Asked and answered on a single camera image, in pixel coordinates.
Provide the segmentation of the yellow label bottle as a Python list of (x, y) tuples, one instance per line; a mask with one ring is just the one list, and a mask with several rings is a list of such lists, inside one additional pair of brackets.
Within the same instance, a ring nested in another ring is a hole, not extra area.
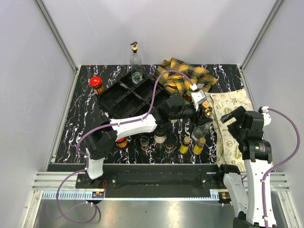
[(204, 148), (204, 145), (206, 143), (206, 139), (201, 137), (198, 142), (196, 143), (196, 145), (193, 148), (193, 153), (195, 155), (200, 155), (202, 153), (202, 150)]
[(180, 144), (179, 152), (181, 154), (186, 154), (190, 145), (191, 138), (186, 136)]

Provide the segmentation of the clear oil bottle gold spout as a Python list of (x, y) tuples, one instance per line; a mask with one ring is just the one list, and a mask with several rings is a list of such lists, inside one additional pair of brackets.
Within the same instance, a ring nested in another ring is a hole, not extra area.
[(138, 84), (143, 79), (142, 73), (142, 59), (138, 54), (137, 42), (130, 44), (132, 55), (130, 57), (130, 66), (131, 66), (131, 78), (134, 84)]

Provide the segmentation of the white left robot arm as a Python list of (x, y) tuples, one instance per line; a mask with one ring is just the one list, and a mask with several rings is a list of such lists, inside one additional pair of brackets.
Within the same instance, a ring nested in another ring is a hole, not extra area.
[(195, 126), (204, 124), (209, 119), (205, 102), (207, 96), (203, 91), (192, 93), (191, 102), (187, 105), (181, 95), (173, 94), (162, 105), (149, 109), (145, 114), (125, 119), (105, 118), (101, 126), (90, 130), (83, 139), (87, 152), (86, 183), (92, 188), (102, 184), (105, 157), (118, 140), (141, 133), (166, 132), (172, 120), (190, 119)]

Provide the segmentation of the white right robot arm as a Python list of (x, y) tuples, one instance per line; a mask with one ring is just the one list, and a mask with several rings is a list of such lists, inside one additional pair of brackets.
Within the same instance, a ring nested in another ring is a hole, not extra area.
[(272, 148), (263, 140), (263, 128), (270, 124), (271, 116), (266, 109), (259, 112), (247, 111), (240, 106), (221, 117), (228, 132), (238, 143), (247, 172), (247, 186), (243, 185), (242, 176), (236, 165), (222, 164), (217, 173), (216, 184), (227, 188), (234, 208), (235, 228), (275, 228), (270, 172), (272, 167)]

